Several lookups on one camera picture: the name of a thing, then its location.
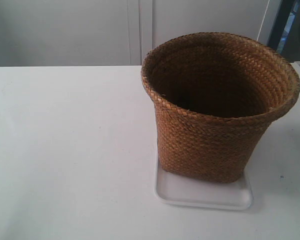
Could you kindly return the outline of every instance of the woven texture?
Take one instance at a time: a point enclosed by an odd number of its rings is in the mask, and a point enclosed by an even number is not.
[[[271,122],[296,103],[300,79],[272,49],[229,33],[194,33],[148,53],[158,157],[168,172],[231,183]]]

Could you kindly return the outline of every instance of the basket rim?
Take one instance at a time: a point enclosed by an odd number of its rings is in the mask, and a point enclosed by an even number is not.
[[[272,58],[275,62],[277,62],[278,69],[281,72],[284,72],[288,75],[288,79],[290,79],[290,81],[292,82],[292,89],[290,91],[291,93],[290,96],[281,105],[271,108],[269,111],[257,115],[240,116],[240,117],[220,117],[220,116],[199,113],[189,109],[184,109],[165,99],[160,93],[158,93],[151,86],[148,80],[147,66],[149,64],[150,58],[162,52],[166,46],[170,46],[175,42],[178,42],[180,40],[184,41],[187,39],[193,39],[193,37],[201,38],[207,35],[217,36],[217,37],[224,36],[224,37],[233,38],[235,40],[247,43],[251,47],[253,46],[255,48],[261,49],[269,58]],[[141,78],[142,78],[142,85],[145,91],[147,92],[147,94],[150,96],[151,100],[155,104],[160,105],[162,108],[168,111],[172,111],[180,115],[181,117],[188,117],[212,125],[233,125],[233,126],[247,126],[247,125],[251,126],[251,125],[260,125],[260,124],[269,125],[271,122],[284,116],[295,105],[300,93],[299,75],[286,59],[284,59],[281,55],[275,52],[272,48],[265,46],[260,42],[257,42],[245,36],[241,36],[233,33],[227,33],[227,32],[196,32],[196,33],[182,35],[173,38],[159,45],[155,49],[149,51],[147,56],[145,57],[141,68]]]

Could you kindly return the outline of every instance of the tabletop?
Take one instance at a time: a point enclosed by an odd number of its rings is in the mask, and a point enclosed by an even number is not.
[[[249,209],[178,207],[140,70],[0,67],[0,240],[300,240],[300,97],[246,167]]]

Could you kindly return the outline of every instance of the plastic tray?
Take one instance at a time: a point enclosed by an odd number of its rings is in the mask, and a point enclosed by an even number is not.
[[[156,164],[155,192],[166,203],[179,206],[244,210],[253,202],[253,194],[244,175],[232,183],[212,183],[179,176],[163,170]]]

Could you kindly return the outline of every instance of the wicker basket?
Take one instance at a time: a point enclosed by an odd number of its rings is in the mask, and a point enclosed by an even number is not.
[[[154,102],[168,172],[231,183],[271,122],[296,103],[300,79],[272,49],[229,33],[194,33],[151,51],[143,86]]]

